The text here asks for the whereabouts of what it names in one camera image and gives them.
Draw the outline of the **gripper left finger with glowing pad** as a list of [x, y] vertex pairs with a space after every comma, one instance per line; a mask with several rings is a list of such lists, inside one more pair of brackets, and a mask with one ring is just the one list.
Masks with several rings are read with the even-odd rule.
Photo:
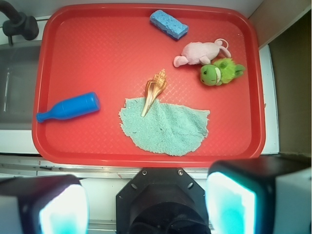
[[89, 203], [74, 175], [0, 180], [2, 234], [86, 234]]

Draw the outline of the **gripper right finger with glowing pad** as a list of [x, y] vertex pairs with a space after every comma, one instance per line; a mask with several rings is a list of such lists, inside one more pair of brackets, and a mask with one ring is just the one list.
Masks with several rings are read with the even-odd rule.
[[216, 161], [205, 199], [218, 234], [309, 234], [312, 162], [282, 156]]

